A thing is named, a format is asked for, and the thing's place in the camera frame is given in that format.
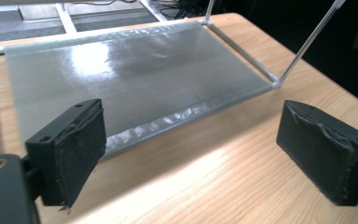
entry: metal frame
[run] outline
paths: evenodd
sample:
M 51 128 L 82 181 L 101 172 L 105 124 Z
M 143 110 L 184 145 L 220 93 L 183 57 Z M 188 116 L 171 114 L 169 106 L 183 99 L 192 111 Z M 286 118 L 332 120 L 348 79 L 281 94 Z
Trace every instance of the metal frame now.
M 166 21 L 165 17 L 162 15 L 159 16 L 158 13 L 156 13 L 156 9 L 150 5 L 150 0 L 141 0 L 142 4 L 146 7 L 159 21 Z M 271 71 L 267 69 L 266 66 L 264 66 L 262 63 L 260 63 L 257 59 L 255 59 L 252 55 L 250 55 L 248 52 L 246 52 L 241 46 L 239 46 L 235 41 L 233 41 L 229 36 L 227 36 L 223 31 L 221 31 L 218 27 L 216 27 L 211 21 L 211 14 L 213 9 L 214 0 L 210 0 L 207 13 L 205 16 L 205 20 L 200 21 L 202 25 L 206 25 L 209 27 L 215 34 L 217 34 L 220 38 L 222 38 L 224 41 L 226 41 L 234 50 L 236 50 L 243 58 L 245 58 L 248 62 L 250 62 L 257 70 L 259 70 L 266 78 L 268 78 L 271 81 L 271 90 L 280 87 L 283 82 L 286 80 L 288 74 L 292 71 L 294 66 L 299 62 L 301 57 L 304 55 L 306 50 L 309 48 L 310 44 L 313 42 L 313 40 L 316 38 L 316 36 L 322 31 L 324 26 L 327 24 L 327 22 L 331 19 L 333 14 L 342 6 L 342 4 L 345 2 L 345 0 L 336 0 L 333 5 L 330 7 L 330 9 L 327 11 L 325 16 L 322 18 L 320 23 L 317 25 L 315 30 L 311 33 L 310 37 L 307 39 L 307 41 L 304 43 L 304 45 L 301 47 L 301 49 L 296 54 L 296 57 L 290 62 L 288 67 L 285 69 L 284 73 L 278 77 L 275 74 L 273 74 Z M 64 4 L 57 4 L 56 5 L 57 11 L 59 12 L 60 18 L 62 19 L 62 23 L 64 25 L 65 31 L 67 33 L 75 33 L 76 28 L 72 24 L 72 20 L 67 13 L 67 10 L 64 6 Z M 4 49 L 0 48 L 0 55 L 4 54 Z

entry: plastic sheet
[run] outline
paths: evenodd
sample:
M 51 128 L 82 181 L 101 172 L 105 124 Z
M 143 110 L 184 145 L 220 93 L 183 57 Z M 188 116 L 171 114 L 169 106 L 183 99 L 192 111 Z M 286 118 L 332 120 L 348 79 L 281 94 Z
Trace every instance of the plastic sheet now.
M 199 22 L 5 49 L 21 137 L 103 100 L 107 154 L 271 89 Z

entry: wooden table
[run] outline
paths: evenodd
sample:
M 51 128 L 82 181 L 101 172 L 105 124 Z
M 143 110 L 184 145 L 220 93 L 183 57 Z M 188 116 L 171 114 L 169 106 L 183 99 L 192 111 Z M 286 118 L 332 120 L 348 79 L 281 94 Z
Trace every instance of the wooden table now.
M 276 74 L 294 57 L 239 15 L 212 21 Z M 358 206 L 334 206 L 276 145 L 286 99 L 320 107 L 358 129 L 358 99 L 300 62 L 281 88 L 100 162 L 70 215 L 38 200 L 42 222 L 358 223 Z M 0 131 L 3 150 L 24 155 L 4 57 Z

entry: light wood surface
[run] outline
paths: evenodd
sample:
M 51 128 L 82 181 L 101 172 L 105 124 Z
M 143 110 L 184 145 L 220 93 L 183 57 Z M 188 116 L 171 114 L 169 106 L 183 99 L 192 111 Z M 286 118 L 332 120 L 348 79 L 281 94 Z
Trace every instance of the light wood surface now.
M 294 56 L 239 15 L 212 21 L 276 74 Z M 42 222 L 358 223 L 358 206 L 334 206 L 276 145 L 286 99 L 317 106 L 358 129 L 358 100 L 300 62 L 275 91 L 101 161 L 70 215 L 38 200 Z M 4 151 L 24 155 L 4 57 L 0 128 Z

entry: wooden tabletop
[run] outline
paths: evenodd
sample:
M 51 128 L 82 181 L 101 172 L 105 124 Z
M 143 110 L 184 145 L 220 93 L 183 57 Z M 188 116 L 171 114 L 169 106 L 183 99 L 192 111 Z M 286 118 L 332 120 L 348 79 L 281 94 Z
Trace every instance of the wooden tabletop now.
M 294 57 L 239 15 L 212 21 L 276 74 Z M 334 206 L 276 145 L 286 99 L 317 106 L 358 129 L 358 99 L 300 62 L 281 88 L 100 162 L 70 215 L 37 200 L 42 222 L 358 223 L 358 206 Z M 0 56 L 2 148 L 24 155 L 15 113 Z

